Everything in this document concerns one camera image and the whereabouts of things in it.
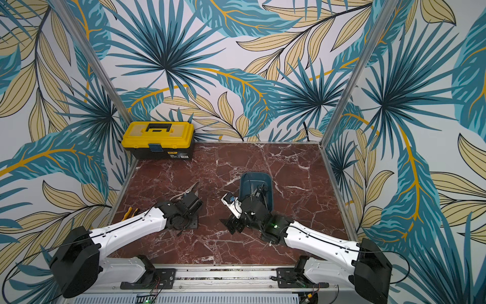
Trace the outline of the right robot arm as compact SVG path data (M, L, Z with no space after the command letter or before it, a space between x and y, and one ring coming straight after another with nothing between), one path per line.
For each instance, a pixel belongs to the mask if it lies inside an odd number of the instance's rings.
M369 239L358 243L319 233L296 220L273 214L257 196L239 201L227 193L221 202L232 213L224 222L231 234L254 229L269 244L310 253L310 258L296 264L297 277L305 282L354 288L371 303L388 302L392 264Z

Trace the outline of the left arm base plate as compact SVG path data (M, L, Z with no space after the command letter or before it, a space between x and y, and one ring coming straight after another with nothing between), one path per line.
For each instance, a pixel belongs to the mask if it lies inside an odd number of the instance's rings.
M121 290L171 290L175 281L176 269L154 269L146 271L136 282L122 282Z

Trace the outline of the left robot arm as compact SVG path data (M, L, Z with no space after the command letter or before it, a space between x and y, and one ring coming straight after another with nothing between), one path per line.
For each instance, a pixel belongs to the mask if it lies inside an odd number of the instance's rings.
M70 231L49 262L63 298L75 298L93 286L119 283L123 290L167 288L171 278L145 255L112 258L120 248L164 230L182 232L197 223L203 202L195 192L162 201L133 218L91 231Z

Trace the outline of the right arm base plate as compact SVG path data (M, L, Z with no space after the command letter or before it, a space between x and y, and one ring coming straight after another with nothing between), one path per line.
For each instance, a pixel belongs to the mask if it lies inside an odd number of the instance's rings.
M281 267L277 268L276 272L277 274L270 278L278 283L279 288L328 288L330 286L327 282L311 282L303 273L297 272L295 268Z

